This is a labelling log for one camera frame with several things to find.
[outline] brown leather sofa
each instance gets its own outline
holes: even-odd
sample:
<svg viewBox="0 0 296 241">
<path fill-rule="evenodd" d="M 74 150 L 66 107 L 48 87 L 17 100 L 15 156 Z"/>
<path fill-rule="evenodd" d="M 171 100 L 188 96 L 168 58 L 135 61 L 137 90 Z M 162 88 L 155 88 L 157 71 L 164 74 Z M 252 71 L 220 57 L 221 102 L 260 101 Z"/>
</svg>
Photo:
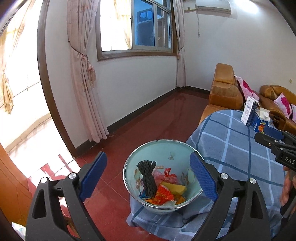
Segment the brown leather sofa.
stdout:
<svg viewBox="0 0 296 241">
<path fill-rule="evenodd" d="M 217 64 L 209 96 L 209 104 L 204 109 L 200 123 L 218 110 L 240 110 L 244 98 L 237 87 L 231 65 Z"/>
<path fill-rule="evenodd" d="M 288 89 L 279 85 L 263 85 L 260 88 L 260 104 L 263 108 L 269 110 L 270 118 L 275 127 L 279 130 L 288 131 L 296 135 L 296 123 L 286 118 L 281 109 L 274 103 L 274 100 L 284 93 L 290 104 L 296 105 L 296 95 Z"/>
</svg>

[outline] carton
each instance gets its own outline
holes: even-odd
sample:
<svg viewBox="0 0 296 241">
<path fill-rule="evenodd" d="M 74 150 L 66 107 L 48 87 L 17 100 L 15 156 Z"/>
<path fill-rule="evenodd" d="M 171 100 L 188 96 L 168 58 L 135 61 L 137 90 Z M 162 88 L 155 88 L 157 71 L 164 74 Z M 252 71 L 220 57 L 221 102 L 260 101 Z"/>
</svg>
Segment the carton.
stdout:
<svg viewBox="0 0 296 241">
<path fill-rule="evenodd" d="M 252 126 L 255 132 L 263 132 L 264 127 L 268 126 L 269 122 L 269 110 L 264 108 L 256 110 L 252 122 Z"/>
<path fill-rule="evenodd" d="M 255 114 L 255 111 L 258 106 L 258 101 L 253 97 L 248 96 L 246 105 L 244 106 L 244 112 L 241 117 L 241 121 L 246 126 L 250 126 L 252 124 L 252 120 Z"/>
</svg>

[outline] blue plaid tablecloth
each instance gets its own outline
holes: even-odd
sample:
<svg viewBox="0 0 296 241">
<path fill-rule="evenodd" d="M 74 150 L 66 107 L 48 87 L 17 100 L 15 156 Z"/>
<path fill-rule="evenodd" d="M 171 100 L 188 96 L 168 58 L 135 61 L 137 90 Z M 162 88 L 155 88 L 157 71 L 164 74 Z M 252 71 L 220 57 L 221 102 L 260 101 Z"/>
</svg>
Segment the blue plaid tablecloth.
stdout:
<svg viewBox="0 0 296 241">
<path fill-rule="evenodd" d="M 198 126 L 187 144 L 198 150 L 220 173 L 226 172 L 237 180 L 254 177 L 258 181 L 268 209 L 271 236 L 274 236 L 281 221 L 279 196 L 285 173 L 270 150 L 255 142 L 254 130 L 241 122 L 241 116 L 242 112 L 236 110 L 214 112 Z M 131 197 L 131 214 L 127 222 L 163 239 L 189 241 L 201 227 L 212 204 L 202 194 L 184 208 L 168 215 L 156 215 Z M 236 204 L 237 198 L 233 198 L 218 237 L 227 233 Z"/>
</svg>

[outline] window pane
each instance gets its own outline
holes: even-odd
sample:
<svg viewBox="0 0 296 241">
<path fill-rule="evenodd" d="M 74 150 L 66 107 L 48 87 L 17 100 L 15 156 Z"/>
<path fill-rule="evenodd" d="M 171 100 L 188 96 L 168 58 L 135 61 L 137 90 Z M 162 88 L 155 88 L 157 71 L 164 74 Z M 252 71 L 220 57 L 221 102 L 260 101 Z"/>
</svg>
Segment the window pane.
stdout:
<svg viewBox="0 0 296 241">
<path fill-rule="evenodd" d="M 158 47 L 170 48 L 169 14 L 157 7 Z"/>
<path fill-rule="evenodd" d="M 155 0 L 156 2 L 160 3 L 161 5 L 167 7 L 167 0 Z"/>
<path fill-rule="evenodd" d="M 134 0 L 135 44 L 155 46 L 153 4 Z"/>
<path fill-rule="evenodd" d="M 102 51 L 132 49 L 130 1 L 101 0 Z"/>
</svg>

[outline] silver screw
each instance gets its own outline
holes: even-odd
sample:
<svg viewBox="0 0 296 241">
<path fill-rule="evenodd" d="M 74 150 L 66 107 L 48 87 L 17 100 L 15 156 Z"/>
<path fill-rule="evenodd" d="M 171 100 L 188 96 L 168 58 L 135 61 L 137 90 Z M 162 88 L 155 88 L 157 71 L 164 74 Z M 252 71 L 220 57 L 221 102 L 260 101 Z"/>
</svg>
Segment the silver screw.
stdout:
<svg viewBox="0 0 296 241">
<path fill-rule="evenodd" d="M 221 176 L 222 179 L 228 179 L 229 178 L 227 173 L 221 173 L 220 176 Z"/>
<path fill-rule="evenodd" d="M 43 177 L 43 178 L 41 178 L 40 182 L 42 182 L 42 183 L 46 183 L 46 182 L 47 182 L 47 177 Z"/>
<path fill-rule="evenodd" d="M 70 179 L 74 179 L 75 177 L 77 177 L 77 174 L 76 174 L 75 172 L 73 172 L 73 173 L 70 173 L 70 174 L 68 175 L 68 177 L 69 177 Z"/>
<path fill-rule="evenodd" d="M 249 181 L 250 181 L 250 183 L 252 183 L 252 184 L 255 184 L 255 183 L 256 183 L 256 179 L 255 179 L 255 178 L 252 178 L 252 177 L 250 178 Z"/>
</svg>

